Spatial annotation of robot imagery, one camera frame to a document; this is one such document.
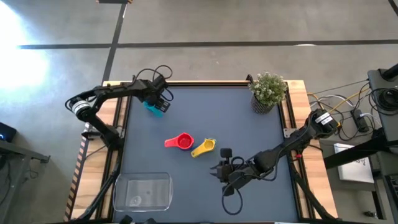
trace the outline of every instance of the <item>yellow measuring cup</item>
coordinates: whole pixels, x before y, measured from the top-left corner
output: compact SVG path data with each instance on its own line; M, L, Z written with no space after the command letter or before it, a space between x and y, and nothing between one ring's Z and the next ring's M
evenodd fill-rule
M205 139L205 141L191 152L191 156L196 158L203 153L210 152L216 147L215 139Z

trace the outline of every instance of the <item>teal object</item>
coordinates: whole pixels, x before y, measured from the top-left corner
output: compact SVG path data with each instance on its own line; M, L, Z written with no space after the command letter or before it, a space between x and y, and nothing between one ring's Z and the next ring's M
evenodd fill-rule
M144 102L144 107L147 108L148 110L152 111L155 114L155 116L158 117L158 118L161 118L163 116L163 113L160 110L158 110L155 107L155 105L150 106L148 104L148 102L145 101Z

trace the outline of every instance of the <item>wooden table frame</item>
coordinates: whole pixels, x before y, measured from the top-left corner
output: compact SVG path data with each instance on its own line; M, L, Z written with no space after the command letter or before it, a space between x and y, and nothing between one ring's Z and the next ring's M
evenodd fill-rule
M281 125L284 128L296 128L304 125L308 114L310 113L307 92L305 91L304 82L302 80L289 80L286 100L280 106ZM222 85L229 86L243 86L247 85L249 81L169 81L171 85ZM120 82L104 82L104 85L118 85ZM124 97L119 99L111 99L106 101L101 107L97 115L107 124L113 126L126 127L128 121L128 109L131 97ZM85 131L89 130L90 126L86 124ZM312 145L319 146L319 142L312 140ZM99 139L89 140L82 138L80 150L77 158L76 169L74 172L70 194L67 202L64 220L70 220L81 215L86 207L94 199L98 193L101 184L109 175L110 167L113 167L117 152L108 152L107 150L99 151L90 156L87 161L84 160L86 155L95 151L97 148L103 146ZM335 203L331 194L331 189L323 163L322 152L318 149L308 147L304 150L303 161L295 162L296 169L300 175L309 184L311 191L319 200L319 202L326 208L326 210L337 217ZM308 199L304 196L301 188L293 182L293 191L296 195L296 207L298 211L298 218L320 218L319 214L314 211L309 204ZM101 212L96 211L92 218L111 218L113 216L113 208L111 206L111 192L113 186L107 192L103 206L100 206Z

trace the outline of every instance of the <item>red measuring cup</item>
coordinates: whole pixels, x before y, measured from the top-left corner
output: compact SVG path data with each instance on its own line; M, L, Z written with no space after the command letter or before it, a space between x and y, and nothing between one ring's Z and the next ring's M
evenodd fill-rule
M193 145L193 137L187 133L164 141L164 147L179 147L182 150L190 149Z

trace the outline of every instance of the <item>yellow cable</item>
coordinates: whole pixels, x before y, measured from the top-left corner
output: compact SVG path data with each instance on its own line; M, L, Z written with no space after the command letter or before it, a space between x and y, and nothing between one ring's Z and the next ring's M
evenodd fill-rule
M351 99L352 97L358 96L360 93L362 93L362 92L364 92L364 91L366 91L366 90L368 90L368 89L369 89L369 88L364 89L364 90L362 90L362 91L359 91L359 92L357 92L357 93L355 93L355 94L353 94L353 95L347 97L347 99L341 101L341 102L338 103L333 109L331 109L331 110L329 111L329 113L331 113L331 112L333 112L334 110L336 110L339 106L341 106L341 105L342 105L344 102L346 102L347 100Z
M317 99L317 101L319 101L319 98L318 98L315 94L313 94L313 93L307 93L307 95L308 95L308 96L312 96L312 97L314 97L315 99Z

